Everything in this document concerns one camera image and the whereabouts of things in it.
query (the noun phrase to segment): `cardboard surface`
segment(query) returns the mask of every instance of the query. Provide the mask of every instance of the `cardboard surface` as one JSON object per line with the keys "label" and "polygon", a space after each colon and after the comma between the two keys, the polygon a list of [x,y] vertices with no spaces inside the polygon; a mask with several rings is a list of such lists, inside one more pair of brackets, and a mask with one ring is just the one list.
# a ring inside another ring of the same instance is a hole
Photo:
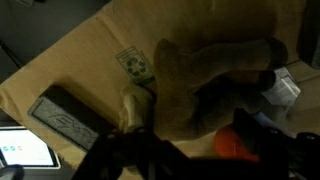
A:
{"label": "cardboard surface", "polygon": [[320,78],[311,78],[299,83],[301,93],[297,98],[292,112],[305,112],[310,109],[320,108]]}
{"label": "cardboard surface", "polygon": [[290,113],[287,117],[287,127],[294,133],[312,132],[320,135],[319,119],[320,106],[316,106],[304,111]]}
{"label": "cardboard surface", "polygon": [[297,61],[287,66],[287,69],[293,75],[293,78],[297,83],[303,83],[312,78],[317,78],[320,75],[320,71],[311,68],[303,61]]}
{"label": "cardboard surface", "polygon": [[[122,105],[119,90],[132,81],[135,72],[119,62],[120,53],[134,47],[135,55],[129,56],[146,62],[152,71],[154,49],[162,38],[201,48],[213,42],[274,35],[286,43],[290,60],[295,61],[304,4],[305,0],[112,1],[3,83],[1,108],[77,167],[85,153],[27,116],[32,103],[50,85],[64,87],[117,125]],[[190,152],[197,144],[199,148],[192,152],[201,156],[208,151],[201,146],[209,147],[210,140],[205,142],[181,146]]]}

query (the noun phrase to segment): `orange object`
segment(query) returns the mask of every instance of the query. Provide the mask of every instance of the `orange object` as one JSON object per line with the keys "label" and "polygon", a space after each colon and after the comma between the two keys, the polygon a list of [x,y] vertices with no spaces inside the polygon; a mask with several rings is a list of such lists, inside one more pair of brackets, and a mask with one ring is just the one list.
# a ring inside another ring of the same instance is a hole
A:
{"label": "orange object", "polygon": [[251,154],[241,142],[240,138],[234,132],[232,124],[217,131],[213,145],[218,154],[223,158],[259,162],[259,157]]}

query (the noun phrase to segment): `sticker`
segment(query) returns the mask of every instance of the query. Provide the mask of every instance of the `sticker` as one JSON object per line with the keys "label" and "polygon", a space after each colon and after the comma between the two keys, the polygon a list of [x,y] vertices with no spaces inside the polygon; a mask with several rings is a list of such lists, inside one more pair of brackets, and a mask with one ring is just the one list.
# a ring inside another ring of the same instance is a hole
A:
{"label": "sticker", "polygon": [[276,82],[274,86],[268,91],[262,92],[262,95],[272,105],[293,106],[301,90],[286,68],[278,69],[275,73]]}
{"label": "sticker", "polygon": [[147,60],[134,46],[121,52],[116,58],[136,84],[145,85],[154,81],[155,78]]}

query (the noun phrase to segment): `stuffed toy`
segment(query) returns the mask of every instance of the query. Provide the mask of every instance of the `stuffed toy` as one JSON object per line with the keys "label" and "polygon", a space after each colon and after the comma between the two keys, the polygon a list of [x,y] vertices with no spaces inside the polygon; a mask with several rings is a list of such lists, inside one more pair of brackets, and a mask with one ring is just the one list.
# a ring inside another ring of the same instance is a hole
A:
{"label": "stuffed toy", "polygon": [[287,58],[285,45],[274,38],[194,52],[163,39],[154,53],[156,95],[134,84],[123,88],[120,127],[127,131],[152,121],[161,139],[200,138],[231,123],[235,108],[261,111],[266,103],[261,92],[273,86],[273,70]]}

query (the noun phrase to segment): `black cable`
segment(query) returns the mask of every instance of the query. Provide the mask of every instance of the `black cable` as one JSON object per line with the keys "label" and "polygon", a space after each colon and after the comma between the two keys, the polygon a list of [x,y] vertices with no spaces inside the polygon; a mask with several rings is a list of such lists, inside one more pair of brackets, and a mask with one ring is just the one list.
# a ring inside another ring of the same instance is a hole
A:
{"label": "black cable", "polygon": [[0,169],[0,177],[13,174],[12,180],[23,180],[24,170],[20,165],[9,165]]}
{"label": "black cable", "polygon": [[10,51],[10,49],[2,42],[0,41],[0,48],[6,53],[6,55],[12,60],[12,62],[20,69],[23,64],[20,60]]}

